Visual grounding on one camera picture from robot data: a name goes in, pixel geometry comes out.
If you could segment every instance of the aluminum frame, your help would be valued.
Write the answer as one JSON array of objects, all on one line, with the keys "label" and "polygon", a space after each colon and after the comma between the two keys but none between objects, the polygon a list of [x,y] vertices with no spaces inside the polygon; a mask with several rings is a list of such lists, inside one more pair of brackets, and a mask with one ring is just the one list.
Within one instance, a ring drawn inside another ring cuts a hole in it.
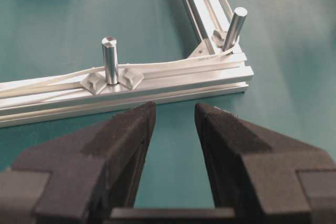
[{"label": "aluminum frame", "polygon": [[[223,52],[214,34],[215,31],[225,33],[229,27],[220,1],[184,2],[200,43],[188,58]],[[160,104],[244,92],[248,88],[246,82],[254,75],[251,67],[245,65],[246,60],[236,43],[227,56],[204,61],[197,66],[160,71],[144,69],[145,78],[135,89],[116,84],[107,86],[97,95],[80,85],[87,73],[56,85],[16,90],[13,94],[6,93],[6,90],[50,80],[55,76],[0,83],[0,127],[128,109],[146,101]],[[105,75],[102,68],[92,72]]]}]

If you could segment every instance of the cylindrical peg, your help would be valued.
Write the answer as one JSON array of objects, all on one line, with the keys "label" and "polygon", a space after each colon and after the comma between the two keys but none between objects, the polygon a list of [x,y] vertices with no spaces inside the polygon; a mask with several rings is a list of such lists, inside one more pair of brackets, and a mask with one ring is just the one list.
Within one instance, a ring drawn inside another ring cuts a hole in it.
[{"label": "cylindrical peg", "polygon": [[118,83],[117,40],[105,37],[102,41],[106,82],[110,85]]},{"label": "cylindrical peg", "polygon": [[246,16],[247,10],[245,8],[238,7],[235,9],[224,41],[223,51],[231,48],[236,43]]}]

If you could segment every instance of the aluminum rail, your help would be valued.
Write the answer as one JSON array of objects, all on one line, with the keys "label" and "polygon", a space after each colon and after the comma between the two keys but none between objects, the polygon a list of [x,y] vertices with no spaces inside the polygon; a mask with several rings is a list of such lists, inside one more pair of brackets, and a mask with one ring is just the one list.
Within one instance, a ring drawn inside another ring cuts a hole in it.
[{"label": "aluminum rail", "polygon": [[[110,69],[105,66],[64,76],[0,83],[0,127],[122,110],[150,100],[160,104],[246,91],[246,82],[254,73],[245,65],[247,59],[236,41],[237,34],[233,36],[231,53],[223,52],[233,14],[230,6],[225,5],[226,0],[185,0],[185,3],[200,42],[187,60],[119,67],[116,61],[111,62]],[[113,57],[116,51],[106,50],[106,58],[117,59]],[[91,74],[106,79],[106,72],[114,81],[101,93],[93,95],[82,88],[83,79]],[[142,77],[130,88],[123,82],[124,73],[130,78],[137,74]]]}]

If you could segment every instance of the gripper jaw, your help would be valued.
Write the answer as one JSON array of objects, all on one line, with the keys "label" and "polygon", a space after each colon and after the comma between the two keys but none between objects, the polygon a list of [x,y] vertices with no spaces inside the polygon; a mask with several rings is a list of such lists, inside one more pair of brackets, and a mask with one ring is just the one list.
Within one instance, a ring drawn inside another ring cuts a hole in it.
[{"label": "gripper jaw", "polygon": [[216,207],[249,223],[336,223],[336,166],[325,151],[205,104],[195,122]]},{"label": "gripper jaw", "polygon": [[0,174],[2,220],[86,223],[132,207],[155,114],[149,102],[24,150]]}]

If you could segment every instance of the teal surface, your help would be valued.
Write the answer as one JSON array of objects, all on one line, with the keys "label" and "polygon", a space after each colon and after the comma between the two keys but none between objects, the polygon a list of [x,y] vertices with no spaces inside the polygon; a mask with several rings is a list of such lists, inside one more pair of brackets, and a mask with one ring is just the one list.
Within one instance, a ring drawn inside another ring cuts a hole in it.
[{"label": "teal surface", "polygon": [[[229,0],[249,14],[240,45],[255,76],[246,93],[157,106],[136,207],[213,207],[194,126],[205,102],[326,149],[336,158],[336,0]],[[197,42],[181,0],[0,0],[0,82],[102,65],[182,59]],[[24,148],[114,113],[0,129],[0,169]]]}]

